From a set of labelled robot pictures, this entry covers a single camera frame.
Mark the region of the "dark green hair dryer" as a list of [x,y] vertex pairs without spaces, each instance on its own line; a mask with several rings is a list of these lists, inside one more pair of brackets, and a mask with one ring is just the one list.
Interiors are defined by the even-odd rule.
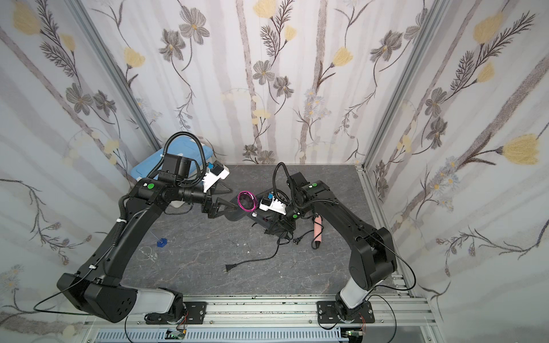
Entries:
[[[297,220],[303,220],[303,219],[311,219],[312,217],[309,216],[309,217],[303,217],[300,213],[297,213],[297,214],[292,214],[296,217],[298,217]],[[290,244],[291,242],[294,243],[294,244],[299,244],[303,238],[309,234],[309,233],[313,233],[313,230],[309,230],[307,231],[306,233],[302,234],[301,236],[295,238],[295,233],[294,234],[291,234],[290,236],[277,236],[277,241],[276,241],[276,245],[277,245],[277,248],[283,246],[283,245],[287,245],[287,244]]]

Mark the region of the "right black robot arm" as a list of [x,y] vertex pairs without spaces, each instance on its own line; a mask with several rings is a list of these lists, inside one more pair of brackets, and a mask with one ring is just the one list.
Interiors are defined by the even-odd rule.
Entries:
[[350,248],[350,279],[335,297],[340,318],[350,321],[364,314],[367,295],[397,269],[392,235],[386,229],[376,229],[354,214],[322,181],[308,182],[302,173],[290,174],[280,162],[272,175],[272,190],[266,196],[270,204],[280,201],[285,213],[277,213],[267,226],[268,234],[289,241],[295,222],[307,214],[321,217],[331,225]]

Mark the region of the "black hair dryer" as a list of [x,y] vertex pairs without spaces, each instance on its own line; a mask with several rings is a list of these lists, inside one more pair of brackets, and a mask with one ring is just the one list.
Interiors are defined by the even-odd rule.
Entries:
[[[251,192],[242,191],[236,197],[237,204],[240,206],[240,209],[242,211],[244,211],[247,214],[248,217],[251,217],[251,219],[254,220],[255,224],[263,226],[264,229],[266,227],[266,224],[265,224],[263,218],[264,218],[264,215],[267,212],[260,210],[259,209],[259,204],[260,204],[262,198],[264,196],[266,196],[268,193],[263,194],[263,196],[261,196],[261,197],[258,197],[257,195],[255,195]],[[277,255],[277,253],[279,252],[279,249],[280,249],[280,247],[277,248],[277,245],[276,245],[274,253],[272,253],[269,257],[257,258],[257,259],[252,259],[252,260],[245,260],[245,261],[241,261],[241,262],[237,262],[237,263],[233,263],[233,264],[226,264],[225,265],[225,271],[229,272],[229,271],[231,271],[231,270],[235,269],[236,267],[239,267],[243,264],[258,263],[258,262],[264,262],[264,261],[271,260]]]

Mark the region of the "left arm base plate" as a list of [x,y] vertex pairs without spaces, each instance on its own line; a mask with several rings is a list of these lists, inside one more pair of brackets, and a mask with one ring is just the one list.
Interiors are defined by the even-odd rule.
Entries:
[[149,313],[147,324],[202,324],[207,311],[206,302],[178,302],[166,313]]

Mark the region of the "pink hair dryer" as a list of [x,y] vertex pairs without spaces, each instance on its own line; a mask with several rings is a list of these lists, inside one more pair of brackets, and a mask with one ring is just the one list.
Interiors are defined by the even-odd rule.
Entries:
[[313,241],[311,247],[313,250],[318,250],[323,240],[323,219],[319,214],[313,217]]

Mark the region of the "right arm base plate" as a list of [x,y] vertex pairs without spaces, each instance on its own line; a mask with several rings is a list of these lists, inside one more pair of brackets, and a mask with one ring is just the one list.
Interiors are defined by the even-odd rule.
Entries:
[[348,309],[342,301],[318,301],[317,319],[320,324],[372,324],[375,316],[370,302],[364,301]]

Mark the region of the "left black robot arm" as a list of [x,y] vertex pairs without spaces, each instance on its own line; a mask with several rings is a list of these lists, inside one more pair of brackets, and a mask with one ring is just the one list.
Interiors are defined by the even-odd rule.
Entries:
[[217,181],[228,176],[228,168],[218,161],[208,167],[202,144],[194,134],[180,131],[168,142],[173,143],[179,137],[190,138],[197,145],[202,169],[194,179],[189,179],[190,163],[165,149],[147,177],[120,198],[120,215],[110,233],[76,273],[65,273],[57,282],[61,294],[77,310],[112,323],[131,314],[142,314],[147,324],[179,324],[187,315],[179,292],[121,284],[143,237],[173,201],[198,204],[210,219],[240,211],[234,203],[212,198]]

